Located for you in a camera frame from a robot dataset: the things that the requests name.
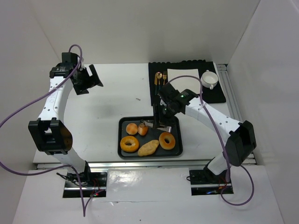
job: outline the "gray wall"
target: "gray wall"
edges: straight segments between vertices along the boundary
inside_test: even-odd
[[[228,63],[260,0],[30,0],[56,53],[86,63]]]
[[[48,91],[49,70],[58,58],[23,0],[1,2],[0,30],[0,120],[3,120]],[[27,172],[33,167],[36,147],[27,125],[37,118],[42,104],[24,110],[0,130],[0,160],[14,170]],[[0,168],[0,180],[0,222],[10,224],[26,178]]]
[[[261,0],[228,68],[286,224],[298,223],[299,0]]]

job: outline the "cup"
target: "cup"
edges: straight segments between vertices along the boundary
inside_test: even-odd
[[[200,80],[204,87],[212,90],[217,85],[219,78],[216,73],[207,70],[202,74]]]

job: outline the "white napkin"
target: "white napkin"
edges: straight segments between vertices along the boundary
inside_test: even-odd
[[[199,78],[198,70],[197,69],[189,69],[189,70],[176,70],[176,69],[168,69],[168,81],[171,79],[181,76],[181,75],[189,75]],[[189,89],[197,94],[200,91],[200,83],[198,80],[194,78],[184,77],[178,78],[171,82],[171,85],[177,89],[179,92],[184,91],[185,89]]]

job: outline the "black cloth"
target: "black cloth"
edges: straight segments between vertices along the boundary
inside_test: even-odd
[[[149,63],[149,89],[150,89],[150,100],[151,105],[154,103],[155,96],[155,74],[157,72],[163,73],[164,71],[167,71],[167,69],[177,69],[177,70],[188,70],[188,69],[198,69],[199,78],[202,76],[202,74],[206,71],[212,71],[215,72],[215,67],[213,62],[206,62],[205,60],[194,60],[194,61],[182,61],[179,63],[160,63],[160,62],[153,62]],[[222,88],[218,82],[218,84],[211,90],[209,88],[203,87],[202,90],[202,98],[204,101],[206,101],[208,104],[215,104],[215,103],[225,103],[226,99],[224,96],[224,93],[222,91]]]

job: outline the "baking tray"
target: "baking tray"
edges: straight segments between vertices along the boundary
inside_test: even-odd
[[[156,157],[173,157],[173,156],[179,156],[183,152],[183,144],[182,144],[182,136],[181,136],[181,130],[179,127],[179,121],[178,118],[175,117],[175,124],[172,126],[171,134],[174,136],[176,140],[176,145],[172,150],[165,150],[160,145],[158,146],[157,150],[152,155],[147,156],[138,156],[138,150],[133,153],[127,153],[122,151],[120,142],[123,137],[129,136],[129,134],[126,132],[126,127],[129,123],[135,123],[137,126],[140,123],[140,120],[150,120],[152,121],[154,119],[153,116],[149,117],[124,117],[120,119],[119,126],[118,126],[118,148],[117,153],[121,158],[139,158],[139,159],[146,159],[146,158],[156,158]],[[147,134],[145,136],[141,136],[140,134],[134,135],[139,141],[140,147],[143,146],[145,143],[148,143],[152,140],[159,140],[159,136],[164,131],[152,129],[149,128]]]

